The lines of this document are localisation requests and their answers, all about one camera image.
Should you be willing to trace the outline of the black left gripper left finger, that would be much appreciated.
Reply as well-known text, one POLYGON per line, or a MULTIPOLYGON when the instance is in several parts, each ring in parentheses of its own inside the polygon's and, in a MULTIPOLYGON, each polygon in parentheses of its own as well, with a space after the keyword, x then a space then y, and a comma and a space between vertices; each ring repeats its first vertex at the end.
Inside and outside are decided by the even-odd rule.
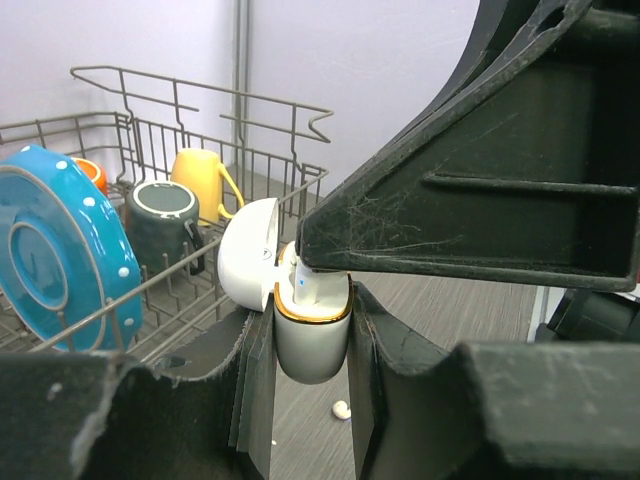
POLYGON ((115 352, 1 357, 5 479, 265 479, 273 314, 238 307, 154 365, 115 352))

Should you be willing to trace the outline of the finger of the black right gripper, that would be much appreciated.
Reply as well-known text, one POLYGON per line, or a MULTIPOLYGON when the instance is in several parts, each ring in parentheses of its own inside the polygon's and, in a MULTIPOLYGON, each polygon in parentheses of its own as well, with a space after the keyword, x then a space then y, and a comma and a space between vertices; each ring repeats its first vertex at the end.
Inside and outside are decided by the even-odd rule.
POLYGON ((481 2, 440 92, 295 247, 319 271, 633 290, 638 3, 481 2))

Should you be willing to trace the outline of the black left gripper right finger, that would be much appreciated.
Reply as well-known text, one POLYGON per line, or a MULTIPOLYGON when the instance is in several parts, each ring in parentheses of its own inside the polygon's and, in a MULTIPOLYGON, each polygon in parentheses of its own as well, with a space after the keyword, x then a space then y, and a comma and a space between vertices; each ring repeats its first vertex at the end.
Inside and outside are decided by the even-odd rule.
POLYGON ((446 351, 353 289, 360 479, 635 479, 639 348, 463 342, 446 351))

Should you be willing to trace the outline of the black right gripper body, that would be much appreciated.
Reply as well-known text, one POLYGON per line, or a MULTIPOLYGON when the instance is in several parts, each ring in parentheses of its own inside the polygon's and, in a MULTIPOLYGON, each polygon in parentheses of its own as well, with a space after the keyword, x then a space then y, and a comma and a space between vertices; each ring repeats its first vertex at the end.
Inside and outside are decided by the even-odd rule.
POLYGON ((547 323, 557 339, 639 342, 639 299, 634 295, 568 289, 547 323))

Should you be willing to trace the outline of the white earbud charging case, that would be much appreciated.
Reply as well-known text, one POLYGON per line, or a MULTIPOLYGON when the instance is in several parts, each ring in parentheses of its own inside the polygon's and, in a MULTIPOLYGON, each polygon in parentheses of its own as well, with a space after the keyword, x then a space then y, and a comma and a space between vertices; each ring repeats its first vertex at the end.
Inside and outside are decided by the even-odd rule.
POLYGON ((254 201, 230 220, 219 244, 217 271, 236 304, 265 312, 273 304, 278 361, 291 379, 323 383, 341 369, 354 300, 345 271, 307 266, 290 242, 278 247, 279 204, 254 201))

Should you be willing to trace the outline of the white earbud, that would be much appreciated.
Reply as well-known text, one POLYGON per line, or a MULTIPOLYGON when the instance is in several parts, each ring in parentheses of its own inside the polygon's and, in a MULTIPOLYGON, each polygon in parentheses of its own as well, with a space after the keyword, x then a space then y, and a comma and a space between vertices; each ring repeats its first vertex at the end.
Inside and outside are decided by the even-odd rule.
POLYGON ((302 261, 296 264, 294 282, 294 302, 309 306, 317 302, 320 275, 307 267, 302 261))

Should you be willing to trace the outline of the blue plastic plate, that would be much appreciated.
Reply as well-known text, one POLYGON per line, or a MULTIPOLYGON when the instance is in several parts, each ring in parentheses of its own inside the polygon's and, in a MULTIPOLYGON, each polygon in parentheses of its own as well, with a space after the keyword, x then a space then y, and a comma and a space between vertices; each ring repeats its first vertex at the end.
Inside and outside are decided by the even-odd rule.
POLYGON ((1 290, 61 351, 127 348, 143 324, 141 272, 116 209, 70 157, 27 145, 1 162, 1 290))

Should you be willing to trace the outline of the beige earbud centre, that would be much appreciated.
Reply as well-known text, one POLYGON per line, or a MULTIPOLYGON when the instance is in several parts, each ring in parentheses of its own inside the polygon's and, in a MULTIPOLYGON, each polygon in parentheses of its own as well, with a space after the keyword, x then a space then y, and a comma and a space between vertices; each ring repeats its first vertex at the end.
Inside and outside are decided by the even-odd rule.
POLYGON ((348 421, 351 419, 351 409, 348 403, 344 400, 336 401, 332 405, 332 413, 337 419, 342 421, 348 421))

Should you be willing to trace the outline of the grey mug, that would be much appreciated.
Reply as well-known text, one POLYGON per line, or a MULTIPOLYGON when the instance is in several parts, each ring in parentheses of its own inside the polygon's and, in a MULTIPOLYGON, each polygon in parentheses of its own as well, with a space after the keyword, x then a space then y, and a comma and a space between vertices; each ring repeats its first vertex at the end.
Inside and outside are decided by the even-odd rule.
POLYGON ((145 181, 125 202, 125 231, 136 259, 150 275, 204 247, 198 229, 199 200, 173 181, 145 181))

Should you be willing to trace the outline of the orange mug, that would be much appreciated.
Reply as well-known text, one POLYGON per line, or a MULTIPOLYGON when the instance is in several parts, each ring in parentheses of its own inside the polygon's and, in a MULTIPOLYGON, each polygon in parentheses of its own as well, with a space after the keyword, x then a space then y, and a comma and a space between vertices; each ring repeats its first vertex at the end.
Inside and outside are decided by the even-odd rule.
POLYGON ((108 180, 105 170, 95 162, 73 157, 72 160, 76 165, 85 173, 85 175, 91 180, 94 186, 104 195, 108 195, 108 180))

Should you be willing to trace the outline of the yellow mug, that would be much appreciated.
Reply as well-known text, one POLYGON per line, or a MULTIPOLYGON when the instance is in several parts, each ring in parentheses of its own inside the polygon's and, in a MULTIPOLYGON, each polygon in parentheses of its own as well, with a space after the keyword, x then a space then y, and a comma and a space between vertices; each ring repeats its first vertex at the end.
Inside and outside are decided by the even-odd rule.
POLYGON ((199 224, 215 224, 221 218, 231 219, 224 205, 224 183, 236 197, 240 208, 245 205, 241 191, 229 174, 220 155, 202 148, 183 148, 176 154, 170 179, 190 189, 199 200, 199 224))

